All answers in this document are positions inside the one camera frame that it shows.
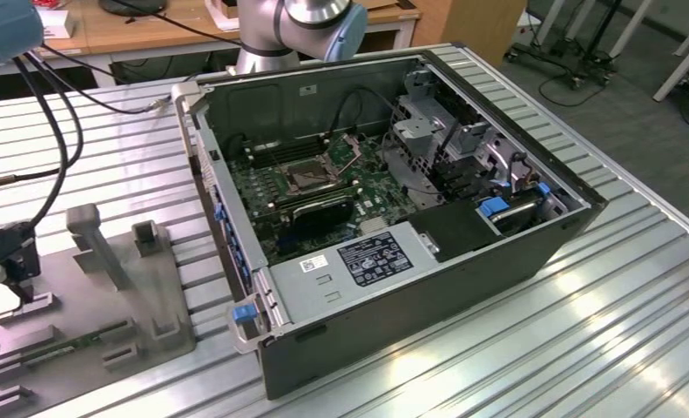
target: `power supply label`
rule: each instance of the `power supply label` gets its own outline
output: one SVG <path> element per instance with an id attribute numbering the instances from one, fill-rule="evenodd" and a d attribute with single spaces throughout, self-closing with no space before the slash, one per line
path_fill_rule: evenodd
<path id="1" fill-rule="evenodd" d="M 391 233 L 338 249 L 349 273 L 363 287 L 388 279 L 415 265 Z"/>

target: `green circuit board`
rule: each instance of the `green circuit board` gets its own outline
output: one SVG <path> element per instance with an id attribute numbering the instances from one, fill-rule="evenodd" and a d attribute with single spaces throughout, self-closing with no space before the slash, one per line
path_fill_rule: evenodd
<path id="1" fill-rule="evenodd" d="M 417 211 L 384 167 L 379 138 L 361 137 L 356 146 L 351 144 L 353 138 L 347 138 L 336 137 L 316 157 L 285 164 L 265 168 L 253 168 L 246 161 L 229 164 L 270 265 L 361 236 L 361 223 L 367 220 L 381 217 L 391 226 Z M 361 153 L 359 158 L 355 148 Z M 285 234 L 296 208 L 337 197 L 355 199 L 347 222 L 305 239 Z"/>

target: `metal slotted table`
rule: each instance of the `metal slotted table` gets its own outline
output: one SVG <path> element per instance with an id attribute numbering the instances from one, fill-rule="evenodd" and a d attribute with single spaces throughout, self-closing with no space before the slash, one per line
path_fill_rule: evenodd
<path id="1" fill-rule="evenodd" d="M 74 96 L 86 152 L 38 228 L 41 250 L 73 246 L 65 210 L 87 202 L 106 236 L 146 219 L 166 225 L 200 343 L 38 416 L 689 415 L 689 220 L 468 50 L 433 51 L 612 201 L 586 235 L 520 286 L 268 401 L 257 358 L 236 352 L 228 333 L 230 290 L 174 110 L 118 116 Z M 174 82 L 94 94 L 135 108 Z M 74 144 L 67 111 L 50 100 Z M 0 102 L 0 174 L 55 166 L 49 135 L 34 99 Z M 0 224 L 37 212 L 50 185 L 0 190 Z"/>

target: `white label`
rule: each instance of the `white label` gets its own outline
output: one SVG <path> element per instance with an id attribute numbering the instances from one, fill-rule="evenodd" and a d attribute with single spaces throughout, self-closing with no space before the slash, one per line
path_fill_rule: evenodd
<path id="1" fill-rule="evenodd" d="M 47 50 L 43 50 L 42 48 L 38 49 L 38 52 L 41 53 L 41 55 L 43 57 L 55 57 L 55 54 Z M 73 50 L 59 50 L 61 53 L 66 54 L 66 55 L 78 55 L 81 53 L 83 53 L 81 51 L 81 49 L 73 49 Z"/>
<path id="2" fill-rule="evenodd" d="M 318 85 L 305 85 L 300 88 L 300 95 L 301 96 L 310 96 L 312 94 L 318 93 Z"/>
<path id="3" fill-rule="evenodd" d="M 313 259 L 304 260 L 300 263 L 302 267 L 302 272 L 313 272 L 317 268 L 326 267 L 329 262 L 326 261 L 326 256 L 324 254 L 317 255 Z"/>

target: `gray floor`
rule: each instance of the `gray floor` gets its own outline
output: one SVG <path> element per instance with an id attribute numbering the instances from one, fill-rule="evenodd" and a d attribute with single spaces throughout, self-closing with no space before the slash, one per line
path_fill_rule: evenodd
<path id="1" fill-rule="evenodd" d="M 552 0 L 532 0 L 531 8 L 546 11 L 551 3 Z M 568 2 L 558 21 L 562 25 L 575 3 Z M 599 4 L 580 36 L 583 44 L 603 12 Z M 611 50 L 628 22 L 630 18 L 619 13 L 602 43 L 603 51 Z M 555 105 L 538 92 L 539 84 L 562 72 L 559 68 L 524 57 L 513 64 L 505 63 L 500 70 L 689 217 L 689 126 L 671 100 L 659 104 L 651 99 L 680 62 L 672 56 L 678 45 L 676 40 L 642 26 L 618 60 L 619 75 L 604 92 L 576 108 Z M 583 91 L 572 91 L 552 84 L 544 91 L 556 101 L 575 103 L 598 88 L 591 85 Z"/>

